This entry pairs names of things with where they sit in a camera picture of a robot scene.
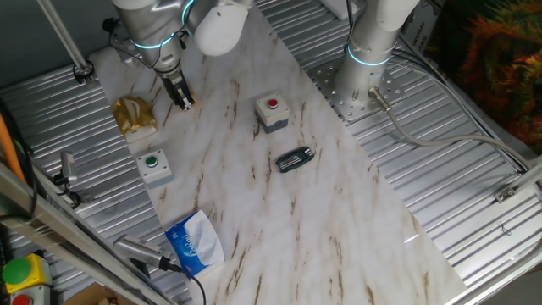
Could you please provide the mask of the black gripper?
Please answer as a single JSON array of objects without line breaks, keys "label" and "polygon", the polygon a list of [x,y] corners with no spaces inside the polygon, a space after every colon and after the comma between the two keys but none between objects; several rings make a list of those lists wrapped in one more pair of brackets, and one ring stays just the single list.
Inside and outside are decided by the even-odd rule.
[{"label": "black gripper", "polygon": [[181,67],[177,66],[169,70],[155,69],[155,72],[162,79],[164,87],[174,104],[181,110],[190,110],[195,104],[195,100],[190,87],[184,84],[185,79]]}]

